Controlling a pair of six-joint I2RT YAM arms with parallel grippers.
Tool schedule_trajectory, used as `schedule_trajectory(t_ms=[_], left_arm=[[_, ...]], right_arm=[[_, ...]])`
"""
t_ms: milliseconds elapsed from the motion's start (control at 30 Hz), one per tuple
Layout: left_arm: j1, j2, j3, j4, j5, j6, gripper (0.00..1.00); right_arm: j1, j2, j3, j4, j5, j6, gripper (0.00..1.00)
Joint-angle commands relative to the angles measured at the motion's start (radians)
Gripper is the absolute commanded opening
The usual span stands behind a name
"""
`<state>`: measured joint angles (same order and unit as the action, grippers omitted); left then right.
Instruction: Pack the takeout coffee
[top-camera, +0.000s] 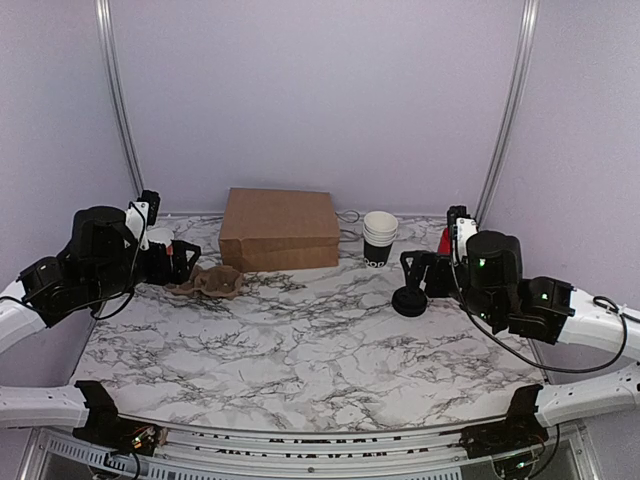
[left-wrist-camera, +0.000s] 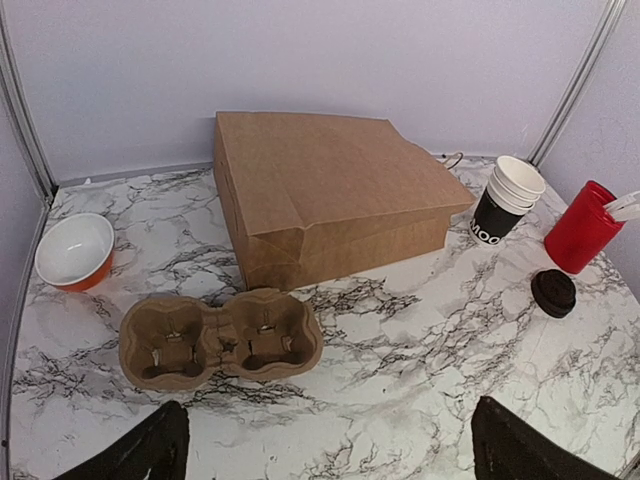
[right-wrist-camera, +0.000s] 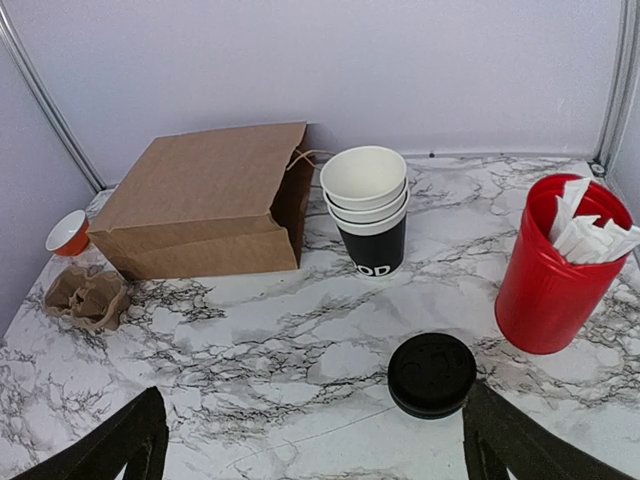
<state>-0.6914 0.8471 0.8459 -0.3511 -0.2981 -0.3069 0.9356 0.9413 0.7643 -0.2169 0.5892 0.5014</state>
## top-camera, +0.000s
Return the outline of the stack of black cup lids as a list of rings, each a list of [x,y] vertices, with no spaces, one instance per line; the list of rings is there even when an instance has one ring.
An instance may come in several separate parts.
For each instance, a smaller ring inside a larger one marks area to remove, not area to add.
[[[393,293],[391,305],[398,314],[413,318],[426,311],[428,299],[420,288],[413,289],[404,286]]]

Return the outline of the stack of black paper cups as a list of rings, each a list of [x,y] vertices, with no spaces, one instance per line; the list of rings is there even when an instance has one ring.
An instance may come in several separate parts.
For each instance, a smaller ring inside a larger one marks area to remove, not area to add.
[[[372,211],[363,219],[364,261],[368,267],[382,268],[389,259],[399,227],[391,213]]]

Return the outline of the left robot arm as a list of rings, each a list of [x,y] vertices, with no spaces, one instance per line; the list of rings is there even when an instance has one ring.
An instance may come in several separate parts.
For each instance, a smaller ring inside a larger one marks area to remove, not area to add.
[[[157,206],[139,199],[125,210],[96,206],[78,211],[61,252],[24,269],[1,294],[1,348],[88,311],[100,322],[119,315],[140,284],[166,286],[189,279],[199,246],[156,227]],[[4,428],[82,428],[106,445],[125,438],[126,423],[96,382],[54,388],[4,387]]]

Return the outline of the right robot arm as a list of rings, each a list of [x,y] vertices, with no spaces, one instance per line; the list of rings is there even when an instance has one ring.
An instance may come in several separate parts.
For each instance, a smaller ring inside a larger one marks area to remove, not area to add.
[[[534,427],[601,414],[632,410],[639,405],[639,313],[591,295],[568,282],[522,275],[518,239],[481,231],[464,242],[451,241],[449,254],[424,250],[400,256],[405,284],[392,298],[406,316],[422,314],[431,298],[455,298],[469,320],[491,340],[506,331],[549,345],[589,346],[627,357],[631,364],[601,374],[581,370],[583,379],[560,385],[531,385],[513,395],[495,438],[515,448]]]

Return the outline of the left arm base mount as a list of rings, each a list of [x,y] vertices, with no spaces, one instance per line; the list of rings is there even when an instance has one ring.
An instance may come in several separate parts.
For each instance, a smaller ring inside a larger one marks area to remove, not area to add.
[[[74,438],[115,450],[119,454],[152,456],[165,429],[149,422],[131,420],[119,414],[114,400],[97,381],[77,381],[84,396],[87,420],[74,428]]]

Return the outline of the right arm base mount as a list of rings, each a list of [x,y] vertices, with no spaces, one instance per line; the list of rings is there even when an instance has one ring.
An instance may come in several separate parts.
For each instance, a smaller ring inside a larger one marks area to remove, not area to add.
[[[538,411],[536,400],[542,389],[542,385],[518,388],[502,420],[462,429],[459,444],[468,458],[497,455],[545,443],[549,434],[535,417]]]

